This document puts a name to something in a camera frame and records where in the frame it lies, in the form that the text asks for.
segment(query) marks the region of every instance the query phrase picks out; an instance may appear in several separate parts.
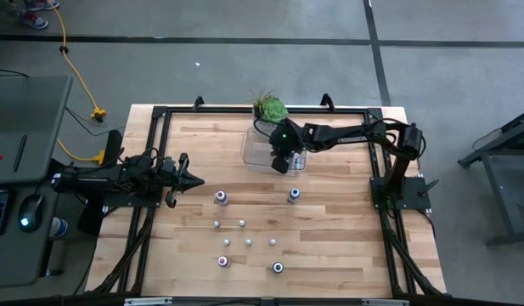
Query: shoe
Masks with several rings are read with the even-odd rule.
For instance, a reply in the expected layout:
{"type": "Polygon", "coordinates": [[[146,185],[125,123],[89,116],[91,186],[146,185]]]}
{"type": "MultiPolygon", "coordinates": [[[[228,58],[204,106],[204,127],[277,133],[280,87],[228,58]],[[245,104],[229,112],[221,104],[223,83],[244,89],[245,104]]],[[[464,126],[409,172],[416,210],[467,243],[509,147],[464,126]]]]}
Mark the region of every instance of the shoe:
{"type": "Polygon", "coordinates": [[[55,8],[59,7],[59,2],[56,0],[30,0],[25,2],[25,6],[27,9],[29,9],[31,12],[36,12],[38,10],[44,9],[44,10],[52,10],[53,6],[55,8]]]}
{"type": "Polygon", "coordinates": [[[20,12],[19,17],[22,23],[29,25],[34,29],[42,30],[48,26],[48,21],[35,15],[35,13],[26,11],[24,9],[20,12]]]}

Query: butcher block tabletop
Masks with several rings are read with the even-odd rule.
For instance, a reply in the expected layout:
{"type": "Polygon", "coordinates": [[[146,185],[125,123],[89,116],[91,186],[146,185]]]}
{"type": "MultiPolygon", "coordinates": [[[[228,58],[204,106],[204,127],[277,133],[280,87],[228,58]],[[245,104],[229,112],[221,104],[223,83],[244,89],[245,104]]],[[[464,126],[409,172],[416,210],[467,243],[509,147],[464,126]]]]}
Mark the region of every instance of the butcher block tabletop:
{"type": "MultiPolygon", "coordinates": [[[[144,151],[153,106],[132,106],[122,157],[144,151]]],[[[383,107],[382,111],[384,117],[407,121],[402,107],[383,107]]],[[[363,122],[360,115],[330,113],[292,114],[290,119],[300,126],[311,122],[344,127],[363,122]]],[[[260,173],[251,171],[241,159],[245,132],[251,126],[252,114],[172,115],[165,156],[178,160],[182,152],[188,153],[189,172],[205,184],[178,195],[175,208],[162,201],[156,209],[142,295],[391,297],[380,218],[369,192],[368,146],[338,145],[309,154],[306,169],[297,176],[260,173]],[[287,202],[293,188],[301,192],[296,204],[287,202]],[[214,202],[218,190],[228,194],[225,207],[214,202]],[[240,220],[245,220],[244,227],[239,226],[240,220]],[[226,239],[229,246],[224,246],[226,239]],[[246,239],[252,241],[250,246],[246,239]],[[275,239],[274,246],[270,239],[275,239]],[[220,256],[227,256],[231,265],[218,266],[220,256]],[[282,273],[273,272],[275,262],[284,265],[282,273]]],[[[161,129],[160,122],[156,148],[161,129]]],[[[416,174],[413,162],[408,176],[416,174]]],[[[131,214],[130,207],[122,207],[103,220],[87,290],[99,285],[124,253],[131,214]]],[[[416,211],[403,211],[403,221],[411,257],[444,292],[430,224],[416,211]]],[[[396,265],[405,290],[401,260],[396,265]]],[[[128,288],[136,268],[137,257],[128,288]]]]}

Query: computer mouse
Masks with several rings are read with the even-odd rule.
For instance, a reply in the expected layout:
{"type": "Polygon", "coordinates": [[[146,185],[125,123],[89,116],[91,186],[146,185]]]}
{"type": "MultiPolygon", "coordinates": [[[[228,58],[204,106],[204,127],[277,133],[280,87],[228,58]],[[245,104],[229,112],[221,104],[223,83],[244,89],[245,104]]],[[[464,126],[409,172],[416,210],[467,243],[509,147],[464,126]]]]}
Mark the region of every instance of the computer mouse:
{"type": "Polygon", "coordinates": [[[36,231],[42,221],[42,195],[29,195],[20,204],[18,225],[26,233],[36,231]]]}

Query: concrete floor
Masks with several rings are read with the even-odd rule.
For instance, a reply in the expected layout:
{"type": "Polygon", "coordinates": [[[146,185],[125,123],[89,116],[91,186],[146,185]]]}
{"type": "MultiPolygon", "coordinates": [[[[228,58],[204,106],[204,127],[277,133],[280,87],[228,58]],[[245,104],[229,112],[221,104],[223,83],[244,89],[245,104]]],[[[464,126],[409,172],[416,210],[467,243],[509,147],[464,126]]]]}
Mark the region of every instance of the concrete floor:
{"type": "MultiPolygon", "coordinates": [[[[372,0],[380,39],[524,41],[522,0],[372,0]]],[[[143,37],[369,38],[359,0],[62,1],[77,35],[143,37]]],[[[26,30],[0,14],[0,32],[26,30]]],[[[32,76],[73,75],[54,42],[1,42],[0,68],[32,76]]],[[[441,179],[431,191],[437,248],[448,292],[456,297],[524,303],[524,244],[487,249],[503,223],[481,165],[456,161],[472,142],[524,111],[524,48],[381,48],[392,105],[404,106],[424,131],[421,172],[441,179]]],[[[274,89],[287,104],[380,105],[371,47],[233,44],[71,43],[70,57],[110,128],[126,123],[132,103],[244,103],[249,90],[274,89]]],[[[92,106],[75,80],[69,107],[92,106]]],[[[79,156],[104,148],[68,116],[59,136],[79,156]]],[[[68,157],[58,148],[54,156],[68,157]]],[[[74,211],[60,207],[65,218],[74,211]]],[[[0,299],[72,294],[94,240],[72,232],[58,279],[0,289],[0,299]]]]}

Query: yellow cable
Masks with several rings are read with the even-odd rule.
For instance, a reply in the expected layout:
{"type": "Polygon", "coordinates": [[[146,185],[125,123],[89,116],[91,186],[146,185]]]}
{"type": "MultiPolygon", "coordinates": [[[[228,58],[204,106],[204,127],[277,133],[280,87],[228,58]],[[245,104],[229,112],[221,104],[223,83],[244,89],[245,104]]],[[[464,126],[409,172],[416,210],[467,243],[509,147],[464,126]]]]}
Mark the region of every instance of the yellow cable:
{"type": "MultiPolygon", "coordinates": [[[[54,12],[56,13],[56,15],[58,16],[58,20],[59,20],[59,24],[61,25],[61,31],[62,31],[62,36],[64,38],[64,41],[63,41],[63,46],[66,47],[67,45],[67,35],[66,35],[66,32],[65,32],[65,24],[64,24],[64,21],[61,19],[61,15],[59,14],[58,10],[56,9],[56,7],[54,7],[49,0],[47,0],[47,2],[52,6],[52,9],[54,10],[54,12]]],[[[99,113],[99,114],[102,114],[104,116],[104,113],[105,111],[101,108],[99,108],[98,104],[95,102],[95,99],[93,98],[92,96],[92,93],[90,93],[90,90],[88,90],[88,87],[86,86],[86,83],[84,83],[84,80],[82,79],[82,76],[81,76],[81,73],[75,68],[75,66],[73,65],[73,63],[70,61],[69,59],[69,56],[67,56],[67,53],[65,52],[65,50],[62,50],[61,52],[63,55],[64,55],[64,58],[65,60],[67,61],[67,63],[69,64],[69,66],[71,66],[71,68],[73,69],[73,71],[75,72],[76,76],[78,77],[78,79],[81,81],[81,84],[82,86],[84,87],[84,90],[86,91],[86,93],[88,94],[88,97],[90,97],[90,100],[92,100],[92,103],[93,103],[93,107],[94,107],[94,113],[99,113]]]]}
{"type": "Polygon", "coordinates": [[[65,154],[67,154],[70,158],[72,158],[72,159],[76,159],[76,160],[78,160],[78,161],[80,161],[80,162],[90,162],[90,161],[91,161],[91,162],[96,162],[96,161],[93,159],[93,157],[92,157],[92,158],[84,158],[84,157],[74,156],[71,152],[69,152],[69,150],[67,150],[67,148],[65,148],[65,145],[64,145],[64,143],[61,142],[61,140],[59,140],[59,139],[56,139],[56,140],[58,140],[58,144],[59,144],[59,146],[60,146],[62,149],[64,149],[65,154]]]}

